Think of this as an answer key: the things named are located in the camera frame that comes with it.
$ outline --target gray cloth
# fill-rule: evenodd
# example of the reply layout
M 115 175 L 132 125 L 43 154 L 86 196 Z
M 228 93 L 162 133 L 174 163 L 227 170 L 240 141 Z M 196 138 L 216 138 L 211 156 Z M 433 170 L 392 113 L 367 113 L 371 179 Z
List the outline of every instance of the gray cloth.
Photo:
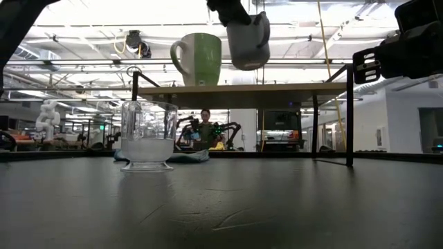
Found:
M 116 150 L 116 153 L 114 154 L 114 159 L 117 161 L 127 161 L 121 150 Z M 169 159 L 166 161 L 168 163 L 202 163 L 209 160 L 209 151 L 208 150 L 202 150 L 196 153 L 192 154 L 185 154 L 185 153 L 174 153 Z
M 192 154 L 174 153 L 168 163 L 202 163 L 209 160 L 209 151 L 207 149 Z

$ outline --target glass base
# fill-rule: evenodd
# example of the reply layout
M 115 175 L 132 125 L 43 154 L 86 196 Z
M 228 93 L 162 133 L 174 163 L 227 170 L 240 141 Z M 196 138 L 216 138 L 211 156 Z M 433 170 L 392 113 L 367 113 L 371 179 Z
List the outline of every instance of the glass base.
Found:
M 130 162 L 126 167 L 120 169 L 121 172 L 146 172 L 146 173 L 157 173 L 157 172 L 165 172 L 173 170 L 173 167 L 170 167 L 165 162 L 156 162 L 156 163 L 133 163 Z

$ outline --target white robot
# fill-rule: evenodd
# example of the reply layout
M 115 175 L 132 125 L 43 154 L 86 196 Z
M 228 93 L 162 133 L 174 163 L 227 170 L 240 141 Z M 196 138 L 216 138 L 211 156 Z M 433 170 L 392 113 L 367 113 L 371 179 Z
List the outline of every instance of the white robot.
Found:
M 57 101 L 45 100 L 40 107 L 40 115 L 35 122 L 35 127 L 38 132 L 46 132 L 46 140 L 54 139 L 54 125 L 60 123 L 60 113 L 55 111 L 55 107 L 58 105 Z

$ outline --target glass cup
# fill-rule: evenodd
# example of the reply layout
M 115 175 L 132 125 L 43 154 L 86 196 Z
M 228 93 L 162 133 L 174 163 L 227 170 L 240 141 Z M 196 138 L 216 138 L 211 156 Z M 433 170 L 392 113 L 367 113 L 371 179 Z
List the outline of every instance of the glass cup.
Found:
M 122 105 L 122 153 L 130 163 L 122 172 L 173 169 L 166 160 L 174 151 L 177 106 L 127 101 Z

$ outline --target man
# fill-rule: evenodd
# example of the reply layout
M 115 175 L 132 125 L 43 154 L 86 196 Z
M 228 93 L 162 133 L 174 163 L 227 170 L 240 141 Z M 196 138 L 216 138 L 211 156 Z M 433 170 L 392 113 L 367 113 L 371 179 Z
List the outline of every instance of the man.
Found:
M 208 109 L 203 109 L 200 112 L 201 123 L 199 125 L 199 133 L 201 141 L 205 143 L 204 149 L 209 149 L 213 146 L 214 137 L 211 134 L 211 129 L 213 124 L 209 122 L 210 111 Z

